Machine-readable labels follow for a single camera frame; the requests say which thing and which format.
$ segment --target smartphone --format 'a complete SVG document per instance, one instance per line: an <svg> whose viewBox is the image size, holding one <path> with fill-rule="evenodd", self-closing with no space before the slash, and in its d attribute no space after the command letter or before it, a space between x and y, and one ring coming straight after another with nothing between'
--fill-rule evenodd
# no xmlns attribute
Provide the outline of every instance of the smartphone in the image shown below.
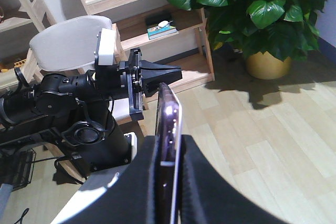
<svg viewBox="0 0 336 224"><path fill-rule="evenodd" d="M156 223L177 223L177 177L179 171L182 108L175 93L160 83L155 137L159 144L156 170Z"/></svg>

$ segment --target white wall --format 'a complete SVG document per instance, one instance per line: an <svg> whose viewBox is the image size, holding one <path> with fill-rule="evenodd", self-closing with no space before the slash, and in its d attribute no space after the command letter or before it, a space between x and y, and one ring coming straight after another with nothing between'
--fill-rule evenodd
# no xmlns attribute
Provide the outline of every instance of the white wall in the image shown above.
<svg viewBox="0 0 336 224"><path fill-rule="evenodd" d="M328 0L323 11L319 14L316 27L320 30L320 37L336 47L336 0Z"/></svg>

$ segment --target potted plant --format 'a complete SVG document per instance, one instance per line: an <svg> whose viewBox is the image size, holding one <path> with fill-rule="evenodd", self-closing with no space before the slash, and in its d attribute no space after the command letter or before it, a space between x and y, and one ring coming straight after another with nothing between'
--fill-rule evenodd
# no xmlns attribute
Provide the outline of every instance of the potted plant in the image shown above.
<svg viewBox="0 0 336 224"><path fill-rule="evenodd" d="M305 60L309 50L318 50L319 32L314 25L317 12L323 10L326 0L168 1L184 10L205 8L208 40L213 49L228 42L243 51L247 64L254 63L255 54L259 54L262 61L257 67L273 72L276 70L266 59L268 53L273 56L270 59L282 63L290 59ZM281 70L280 74L275 73L275 78L283 74Z"/></svg>

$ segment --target white chair backrest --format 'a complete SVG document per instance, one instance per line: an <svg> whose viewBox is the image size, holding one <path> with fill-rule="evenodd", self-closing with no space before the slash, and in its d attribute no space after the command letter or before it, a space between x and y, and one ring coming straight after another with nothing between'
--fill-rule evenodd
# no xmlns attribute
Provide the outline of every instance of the white chair backrest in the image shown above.
<svg viewBox="0 0 336 224"><path fill-rule="evenodd" d="M93 64L97 34L111 29L112 21L102 16L81 16L52 25L30 41L40 68L66 71Z"/></svg>

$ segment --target black cable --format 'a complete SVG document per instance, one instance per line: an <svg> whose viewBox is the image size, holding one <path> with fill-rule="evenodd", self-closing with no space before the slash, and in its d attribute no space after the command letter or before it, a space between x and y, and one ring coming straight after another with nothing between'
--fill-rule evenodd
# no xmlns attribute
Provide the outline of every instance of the black cable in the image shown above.
<svg viewBox="0 0 336 224"><path fill-rule="evenodd" d="M54 161L54 167L57 171L63 173L65 176L67 176L68 178L74 180L75 182L79 183L79 184L83 184L82 181L72 177L70 174L67 173L67 171L61 166L61 165L58 165L60 161L66 161L66 160L70 160L68 158L64 158L64 157L61 157L61 158L58 158Z"/></svg>
<svg viewBox="0 0 336 224"><path fill-rule="evenodd" d="M26 214L28 213L28 211L29 211L29 208L26 208L26 209L23 211L23 213L22 213L20 219L18 219L17 222L15 222L14 224L18 224L19 222L20 222L20 224L22 224L23 217L26 216Z"/></svg>
<svg viewBox="0 0 336 224"><path fill-rule="evenodd" d="M61 158L61 157L65 157L65 156L43 158L43 159L40 159L40 160L35 160L35 161L31 161L31 162L26 162L26 164L34 164L34 163L39 163L39 162L47 161L47 160L51 160L51 159L58 159L58 158Z"/></svg>

